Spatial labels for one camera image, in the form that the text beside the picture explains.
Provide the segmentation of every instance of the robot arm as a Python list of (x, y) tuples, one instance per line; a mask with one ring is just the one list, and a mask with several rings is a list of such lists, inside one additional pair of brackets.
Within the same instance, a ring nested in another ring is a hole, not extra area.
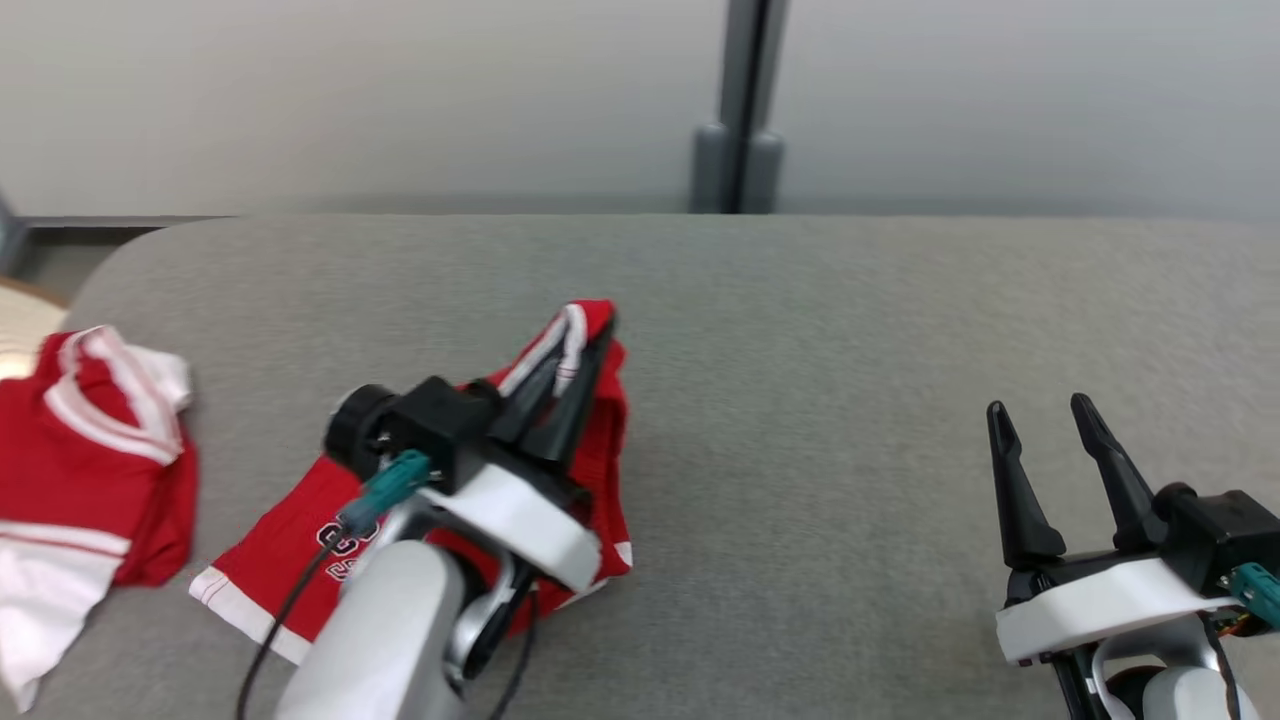
[[(1280, 623), (1280, 519), (1240, 491), (1158, 495), (1084, 395), (1071, 411), (1115, 518), (1115, 550), (1066, 555), (1021, 466), (1000, 402), (987, 409), (996, 501), (1010, 569), (996, 614), (1005, 660), (1053, 666), (1071, 720), (1254, 720), (1219, 635)], [(1105, 664), (1155, 656), (1164, 667), (1107, 676)]]
[[(557, 383), (558, 346), (497, 387), (433, 377), (404, 396), (378, 386), (348, 396), (325, 438), (366, 483), (348, 527), (390, 511), (276, 717), (461, 717), (535, 580), (579, 592), (593, 583), (599, 541), (581, 521), (590, 498), (568, 469), (611, 341), (612, 327), (582, 347), (568, 383)], [(416, 459), (429, 475), (402, 470)], [(442, 527), (499, 561), (492, 587), (466, 559), (422, 542)]]

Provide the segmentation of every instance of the red and white clothing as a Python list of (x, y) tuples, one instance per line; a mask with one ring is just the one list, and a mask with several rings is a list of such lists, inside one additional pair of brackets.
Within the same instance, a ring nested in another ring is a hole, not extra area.
[[(554, 393), (567, 387), (579, 369), (588, 340), (599, 333), (613, 316), (607, 300), (579, 300), (566, 305), (552, 323), (508, 369), (490, 379), (507, 395), (538, 363), (556, 347), (563, 348), (557, 369)], [(613, 577), (631, 569), (631, 538), (622, 518), (618, 497), (618, 455), (626, 425), (626, 397), (618, 370), (626, 352), (613, 342), (596, 386), (595, 405), (582, 433), (571, 478), (593, 496), (591, 530), (600, 539), (602, 562), (596, 583), (575, 596), (556, 583), (539, 583), (539, 609), (550, 612), (594, 592)], [(224, 620), (257, 642), (266, 637), (274, 614), (297, 583), (316, 552), (338, 532), (335, 515), (360, 493), (360, 482), (326, 457), (319, 459), (285, 498), (264, 515), (238, 544), (201, 573), (189, 592)], [(338, 603), (338, 591), (369, 538), (348, 539), (337, 550), (303, 591), (280, 629), (273, 650), (301, 662)], [(445, 530), (429, 538), (471, 560), (489, 582), (497, 577), (493, 557)], [(527, 610), (517, 616), (513, 632), (529, 621)]]
[(196, 455), (178, 413), (187, 364), (114, 328), (50, 336), (0, 382), (0, 682), (19, 711), (113, 583), (187, 561)]

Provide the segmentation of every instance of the gray fabric surface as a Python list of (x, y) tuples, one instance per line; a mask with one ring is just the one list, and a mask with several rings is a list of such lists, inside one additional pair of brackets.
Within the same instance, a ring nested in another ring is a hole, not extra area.
[[(291, 217), (146, 236), (70, 325), (193, 364), (196, 553), (164, 589), (111, 593), (33, 717), (228, 717), (253, 646), (186, 584), (297, 482), (334, 401), (497, 368), (580, 296), (617, 301), (631, 351), (636, 566), (543, 625), (511, 717), (1065, 717), (1052, 671), (996, 644), (983, 410), (1007, 404), (1073, 550), (1112, 532), (1073, 391), (1153, 486), (1280, 507), (1276, 260), (1275, 228), (1130, 220)], [(1267, 715), (1276, 648), (1228, 643)], [(260, 707), (287, 676), (269, 665)]]

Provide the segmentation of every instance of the wire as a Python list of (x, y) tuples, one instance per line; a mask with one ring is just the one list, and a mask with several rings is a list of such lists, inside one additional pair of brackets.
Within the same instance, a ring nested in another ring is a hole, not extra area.
[(1201, 621), (1204, 624), (1204, 635), (1208, 638), (1208, 644), (1213, 648), (1213, 653), (1217, 655), (1219, 673), (1222, 674), (1222, 682), (1226, 683), (1226, 715), (1230, 720), (1240, 720), (1240, 692), (1235, 685), (1235, 673), (1231, 671), (1231, 664), (1226, 660), (1226, 651), (1222, 650), (1222, 643), (1217, 639), (1217, 633), (1213, 632), (1213, 621), (1210, 620), (1207, 612), (1201, 612)]
[(316, 574), (316, 569), (320, 564), (329, 557), (333, 548), (338, 547), (338, 543), (347, 537), (347, 533), (334, 533), (329, 542), (311, 559), (307, 568), (302, 570), (302, 575), (298, 577), (297, 584), (289, 591), (289, 597), (284, 598), (284, 605), (280, 606), (280, 611), (275, 614), (271, 619), (271, 629), (266, 632), (266, 637), (262, 638), (262, 644), (257, 646), (257, 652), (253, 655), (253, 662), (248, 666), (248, 673), (244, 674), (244, 682), (241, 683), (239, 697), (236, 700), (236, 720), (244, 720), (248, 717), (248, 696), (253, 691), (253, 680), (257, 679), (257, 671), (262, 667), (262, 661), (266, 660), (266, 653), (271, 650), (271, 642), (275, 641), (275, 635), (284, 626), (284, 620), (288, 619), (289, 611), (293, 610), (294, 603), (302, 597), (302, 591), (306, 589), (307, 584), (311, 582), (311, 577)]
[(520, 650), (520, 660), (516, 661), (516, 669), (511, 671), (511, 679), (507, 680), (507, 689), (502, 691), (502, 698), (498, 700), (498, 705), (489, 714), (489, 720), (502, 720), (503, 714), (507, 712), (507, 706), (515, 700), (516, 691), (520, 689), (520, 680), (525, 676), (525, 669), (529, 667), (529, 657), (534, 653), (534, 628), (536, 625), (538, 585), (535, 584), (532, 592), (529, 593), (529, 629), (525, 630), (525, 647)]

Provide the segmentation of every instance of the beige object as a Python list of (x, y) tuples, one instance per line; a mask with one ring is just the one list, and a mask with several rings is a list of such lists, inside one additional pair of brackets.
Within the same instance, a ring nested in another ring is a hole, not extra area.
[(40, 343), (65, 316), (67, 309), (56, 297), (0, 278), (0, 379), (29, 375)]

